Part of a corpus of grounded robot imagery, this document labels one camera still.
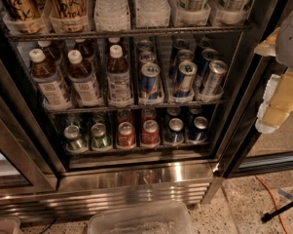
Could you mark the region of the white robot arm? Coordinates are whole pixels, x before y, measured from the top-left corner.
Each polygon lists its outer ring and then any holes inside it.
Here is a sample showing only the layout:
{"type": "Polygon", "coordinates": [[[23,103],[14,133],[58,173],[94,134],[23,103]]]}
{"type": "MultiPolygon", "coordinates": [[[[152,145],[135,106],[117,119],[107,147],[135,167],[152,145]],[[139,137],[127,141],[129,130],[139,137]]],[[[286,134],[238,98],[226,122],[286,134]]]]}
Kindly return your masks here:
{"type": "Polygon", "coordinates": [[[293,11],[254,53],[262,57],[275,57],[290,68],[282,75],[273,74],[267,82],[255,127],[261,134],[277,130],[293,111],[293,11]]]}

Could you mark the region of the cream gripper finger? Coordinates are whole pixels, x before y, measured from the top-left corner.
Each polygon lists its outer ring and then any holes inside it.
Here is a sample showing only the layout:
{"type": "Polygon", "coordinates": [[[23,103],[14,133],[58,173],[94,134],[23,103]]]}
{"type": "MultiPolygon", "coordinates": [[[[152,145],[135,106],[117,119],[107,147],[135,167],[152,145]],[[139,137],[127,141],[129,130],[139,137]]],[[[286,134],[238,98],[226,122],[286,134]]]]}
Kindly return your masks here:
{"type": "Polygon", "coordinates": [[[254,53],[262,57],[275,56],[275,43],[279,33],[279,27],[276,28],[263,42],[254,48],[254,53]]]}
{"type": "Polygon", "coordinates": [[[277,130],[293,111],[293,69],[282,75],[273,74],[269,79],[261,103],[256,130],[270,134],[277,130]]]}

